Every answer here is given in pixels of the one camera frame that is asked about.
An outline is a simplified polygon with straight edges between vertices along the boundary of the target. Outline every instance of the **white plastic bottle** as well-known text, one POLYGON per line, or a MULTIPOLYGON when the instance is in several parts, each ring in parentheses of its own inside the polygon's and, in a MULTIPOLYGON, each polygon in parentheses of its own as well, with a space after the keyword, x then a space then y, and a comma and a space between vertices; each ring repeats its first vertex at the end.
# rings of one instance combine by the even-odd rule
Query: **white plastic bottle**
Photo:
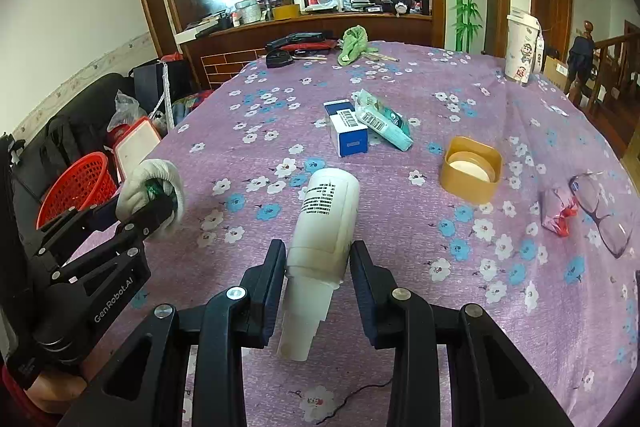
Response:
POLYGON ((287 288, 278 355, 306 360, 320 321, 340 287, 355 227, 360 184, 340 169, 320 169, 308 190, 287 252, 287 288))

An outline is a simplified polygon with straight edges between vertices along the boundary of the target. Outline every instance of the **pink candy wrapper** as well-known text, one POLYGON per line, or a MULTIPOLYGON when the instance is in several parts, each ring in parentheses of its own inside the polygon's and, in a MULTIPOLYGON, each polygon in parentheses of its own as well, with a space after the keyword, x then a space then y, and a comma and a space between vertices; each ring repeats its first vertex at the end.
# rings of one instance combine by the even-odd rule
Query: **pink candy wrapper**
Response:
POLYGON ((554 187, 542 195, 542 226, 560 237, 569 235, 568 217, 578 215, 578 204, 569 187, 554 187))

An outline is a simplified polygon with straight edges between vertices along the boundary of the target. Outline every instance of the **yellow container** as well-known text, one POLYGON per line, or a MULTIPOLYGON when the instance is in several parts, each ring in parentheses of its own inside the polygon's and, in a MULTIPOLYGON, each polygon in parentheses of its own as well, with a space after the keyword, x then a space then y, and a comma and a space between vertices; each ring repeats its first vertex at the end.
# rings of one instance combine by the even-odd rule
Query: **yellow container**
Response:
POLYGON ((456 136, 444 156, 440 185, 469 203, 483 204, 494 197, 501 173, 502 156, 497 150, 456 136))
POLYGON ((287 4, 273 9, 273 19, 276 21, 295 19, 296 17, 300 17, 300 6, 297 4, 287 4))

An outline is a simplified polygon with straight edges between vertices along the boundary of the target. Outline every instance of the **teal tissue pack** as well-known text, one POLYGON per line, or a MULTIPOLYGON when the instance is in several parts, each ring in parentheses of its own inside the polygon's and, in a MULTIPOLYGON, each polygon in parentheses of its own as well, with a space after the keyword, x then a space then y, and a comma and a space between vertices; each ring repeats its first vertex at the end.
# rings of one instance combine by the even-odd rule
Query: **teal tissue pack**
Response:
POLYGON ((406 151, 414 141, 409 125, 402 116, 388 107, 385 100, 373 96, 366 90, 355 95, 356 118, 373 129, 401 151, 406 151))

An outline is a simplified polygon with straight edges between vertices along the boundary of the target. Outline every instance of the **eyeglasses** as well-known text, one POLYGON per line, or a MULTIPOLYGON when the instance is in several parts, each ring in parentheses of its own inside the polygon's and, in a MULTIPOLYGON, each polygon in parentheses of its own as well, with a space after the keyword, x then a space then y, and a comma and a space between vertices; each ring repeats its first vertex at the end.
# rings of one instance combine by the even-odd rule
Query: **eyeglasses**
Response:
POLYGON ((600 188, 596 186, 591 178, 594 175, 596 174, 574 176, 569 180, 569 189, 577 203, 598 227, 598 232, 607 250, 618 259, 625 253, 631 240, 633 219, 631 216, 618 216, 607 208, 604 189, 602 186, 600 188), (598 217, 598 210, 608 212, 608 214, 598 217))

